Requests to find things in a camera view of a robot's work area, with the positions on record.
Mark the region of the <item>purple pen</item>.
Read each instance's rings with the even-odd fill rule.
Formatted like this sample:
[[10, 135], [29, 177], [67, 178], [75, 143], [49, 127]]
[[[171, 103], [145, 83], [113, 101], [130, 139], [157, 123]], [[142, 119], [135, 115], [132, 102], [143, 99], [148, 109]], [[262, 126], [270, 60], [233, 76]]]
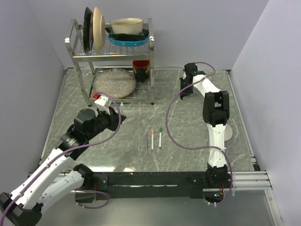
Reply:
[[145, 134], [145, 149], [146, 151], [148, 150], [148, 131], [146, 131], [146, 134]]

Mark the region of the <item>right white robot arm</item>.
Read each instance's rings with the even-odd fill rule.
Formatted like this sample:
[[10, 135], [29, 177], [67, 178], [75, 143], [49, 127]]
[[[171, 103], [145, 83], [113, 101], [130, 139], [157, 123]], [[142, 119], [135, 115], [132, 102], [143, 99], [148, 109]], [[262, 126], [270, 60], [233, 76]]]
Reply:
[[229, 179], [225, 152], [225, 131], [230, 118], [229, 93], [217, 88], [205, 74], [198, 70], [196, 63], [184, 66], [185, 75], [180, 78], [180, 99], [193, 94], [193, 89], [204, 97], [203, 120], [209, 133], [209, 158], [206, 170], [206, 182], [217, 187]]

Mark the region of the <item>black white marker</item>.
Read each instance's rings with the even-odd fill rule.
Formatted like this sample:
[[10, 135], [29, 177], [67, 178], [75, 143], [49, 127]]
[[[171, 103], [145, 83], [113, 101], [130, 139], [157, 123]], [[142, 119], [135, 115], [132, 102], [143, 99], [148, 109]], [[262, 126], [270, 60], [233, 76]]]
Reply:
[[124, 115], [124, 104], [123, 104], [123, 101], [121, 101], [121, 103], [120, 103], [120, 113], [121, 113], [121, 115]]

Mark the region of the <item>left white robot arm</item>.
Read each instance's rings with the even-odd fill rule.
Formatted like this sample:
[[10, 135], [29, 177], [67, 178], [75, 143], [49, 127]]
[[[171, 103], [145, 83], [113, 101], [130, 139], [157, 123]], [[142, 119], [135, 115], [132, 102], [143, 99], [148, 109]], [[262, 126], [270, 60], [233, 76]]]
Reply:
[[72, 190], [94, 193], [97, 189], [93, 171], [84, 164], [73, 167], [65, 177], [56, 177], [91, 144], [89, 141], [106, 129], [117, 132], [126, 116], [112, 107], [109, 111], [82, 109], [63, 134], [47, 159], [17, 189], [1, 193], [3, 223], [7, 218], [15, 226], [35, 226], [46, 210]]

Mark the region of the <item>red white marker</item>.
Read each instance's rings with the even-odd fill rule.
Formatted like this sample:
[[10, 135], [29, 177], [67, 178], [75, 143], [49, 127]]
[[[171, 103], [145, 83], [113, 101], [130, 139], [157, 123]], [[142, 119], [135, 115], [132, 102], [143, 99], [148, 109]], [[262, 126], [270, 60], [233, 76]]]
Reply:
[[154, 151], [155, 148], [155, 131], [151, 130], [151, 150]]

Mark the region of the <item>green white marker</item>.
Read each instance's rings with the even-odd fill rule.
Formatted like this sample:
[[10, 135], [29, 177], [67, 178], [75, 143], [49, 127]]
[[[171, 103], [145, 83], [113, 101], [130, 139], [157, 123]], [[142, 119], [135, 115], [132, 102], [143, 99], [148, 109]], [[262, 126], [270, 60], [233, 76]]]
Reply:
[[159, 128], [159, 149], [162, 148], [162, 132], [163, 132], [163, 129], [160, 127]]

